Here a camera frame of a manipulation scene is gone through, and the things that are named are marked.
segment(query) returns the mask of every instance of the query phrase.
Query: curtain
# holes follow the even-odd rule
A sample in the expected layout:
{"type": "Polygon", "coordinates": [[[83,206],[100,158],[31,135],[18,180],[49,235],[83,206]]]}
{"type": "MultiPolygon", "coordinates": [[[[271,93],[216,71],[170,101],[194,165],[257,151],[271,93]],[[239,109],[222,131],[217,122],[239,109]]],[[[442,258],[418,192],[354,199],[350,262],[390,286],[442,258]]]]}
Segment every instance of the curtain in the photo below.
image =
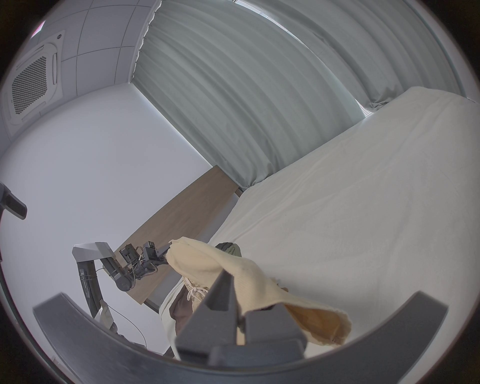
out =
{"type": "Polygon", "coordinates": [[[461,95],[435,37],[403,0],[248,0],[311,49],[367,110],[412,86],[461,95]]]}
{"type": "Polygon", "coordinates": [[[242,188],[364,118],[317,55],[229,0],[164,0],[133,83],[242,188]]]}

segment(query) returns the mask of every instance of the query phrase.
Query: brown garment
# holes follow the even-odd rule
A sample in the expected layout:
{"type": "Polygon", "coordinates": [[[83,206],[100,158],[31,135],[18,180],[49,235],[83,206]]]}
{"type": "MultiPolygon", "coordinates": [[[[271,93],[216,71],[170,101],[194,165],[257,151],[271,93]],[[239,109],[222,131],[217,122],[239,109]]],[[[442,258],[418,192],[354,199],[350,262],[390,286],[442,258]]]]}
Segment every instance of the brown garment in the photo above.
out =
{"type": "Polygon", "coordinates": [[[175,320],[175,334],[178,335],[193,313],[192,301],[187,300],[188,290],[183,286],[170,305],[170,317],[175,320]]]}

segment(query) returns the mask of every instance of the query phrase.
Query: wood panel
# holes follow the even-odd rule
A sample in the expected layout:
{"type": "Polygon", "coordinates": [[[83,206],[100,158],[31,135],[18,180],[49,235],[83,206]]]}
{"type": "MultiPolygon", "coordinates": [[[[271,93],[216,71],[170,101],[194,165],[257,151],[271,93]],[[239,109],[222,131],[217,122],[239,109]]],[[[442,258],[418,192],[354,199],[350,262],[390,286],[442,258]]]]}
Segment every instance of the wood panel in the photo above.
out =
{"type": "MultiPolygon", "coordinates": [[[[147,241],[153,241],[159,248],[182,236],[196,239],[220,213],[237,189],[238,185],[218,166],[211,168],[125,240],[115,251],[117,260],[125,266],[120,249],[129,243],[137,247],[147,241]]],[[[158,272],[137,280],[135,287],[127,293],[142,304],[170,270],[169,265],[161,265],[158,272]]]]}

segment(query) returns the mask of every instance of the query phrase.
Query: drawstring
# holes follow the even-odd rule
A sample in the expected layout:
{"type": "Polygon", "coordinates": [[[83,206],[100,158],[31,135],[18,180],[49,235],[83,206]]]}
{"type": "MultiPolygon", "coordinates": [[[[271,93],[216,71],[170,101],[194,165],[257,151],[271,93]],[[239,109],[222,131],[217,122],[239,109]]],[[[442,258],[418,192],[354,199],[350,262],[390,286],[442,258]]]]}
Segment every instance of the drawstring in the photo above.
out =
{"type": "Polygon", "coordinates": [[[185,286],[188,290],[187,301],[190,301],[192,297],[195,297],[197,300],[202,301],[208,293],[207,288],[196,287],[188,279],[188,277],[183,277],[185,286]]]}

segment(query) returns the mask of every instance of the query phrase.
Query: vent grille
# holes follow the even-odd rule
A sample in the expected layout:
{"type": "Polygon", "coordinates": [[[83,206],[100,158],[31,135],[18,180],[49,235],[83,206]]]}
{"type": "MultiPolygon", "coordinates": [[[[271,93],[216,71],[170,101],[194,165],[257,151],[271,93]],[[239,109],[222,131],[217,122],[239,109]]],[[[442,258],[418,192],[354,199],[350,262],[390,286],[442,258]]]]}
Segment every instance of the vent grille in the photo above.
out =
{"type": "Polygon", "coordinates": [[[12,83],[13,107],[20,115],[47,93],[47,58],[39,57],[26,67],[12,83]]]}

